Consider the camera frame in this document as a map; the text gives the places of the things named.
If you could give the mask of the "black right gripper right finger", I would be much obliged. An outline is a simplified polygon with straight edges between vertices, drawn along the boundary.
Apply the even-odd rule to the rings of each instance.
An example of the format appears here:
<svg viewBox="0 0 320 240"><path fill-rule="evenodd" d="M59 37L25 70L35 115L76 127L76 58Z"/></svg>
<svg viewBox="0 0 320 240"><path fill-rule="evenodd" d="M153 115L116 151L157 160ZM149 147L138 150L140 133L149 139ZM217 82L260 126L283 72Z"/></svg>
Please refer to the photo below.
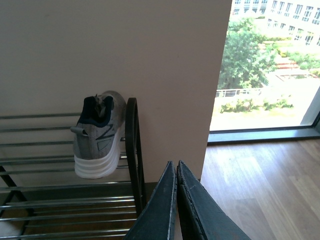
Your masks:
<svg viewBox="0 0 320 240"><path fill-rule="evenodd" d="M249 240L181 160L177 170L177 208L184 240Z"/></svg>

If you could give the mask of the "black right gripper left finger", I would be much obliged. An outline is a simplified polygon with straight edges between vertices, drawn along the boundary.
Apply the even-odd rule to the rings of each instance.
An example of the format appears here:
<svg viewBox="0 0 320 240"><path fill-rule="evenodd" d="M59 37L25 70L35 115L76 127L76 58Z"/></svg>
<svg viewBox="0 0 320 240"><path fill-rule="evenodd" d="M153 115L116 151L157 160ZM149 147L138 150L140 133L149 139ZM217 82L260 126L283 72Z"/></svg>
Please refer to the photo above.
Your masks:
<svg viewBox="0 0 320 240"><path fill-rule="evenodd" d="M146 207L125 235L125 240L173 240L177 215L177 176L169 161Z"/></svg>

